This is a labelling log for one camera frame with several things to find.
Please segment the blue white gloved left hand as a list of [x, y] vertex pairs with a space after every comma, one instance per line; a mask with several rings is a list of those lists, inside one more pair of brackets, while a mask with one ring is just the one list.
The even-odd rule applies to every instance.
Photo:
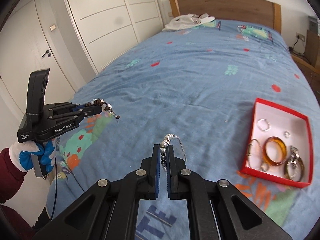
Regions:
[[55, 166], [55, 147], [55, 140], [50, 140], [43, 146], [34, 141], [15, 142], [9, 148], [9, 157], [15, 167], [22, 172], [35, 169], [33, 158], [36, 158], [44, 166], [46, 173], [50, 173]]

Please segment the maroon sleeved left forearm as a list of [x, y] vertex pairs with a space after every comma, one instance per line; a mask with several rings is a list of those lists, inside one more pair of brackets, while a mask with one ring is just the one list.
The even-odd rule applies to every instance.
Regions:
[[27, 173], [20, 171], [12, 163], [8, 148], [1, 151], [0, 165], [0, 203], [4, 204], [18, 192]]

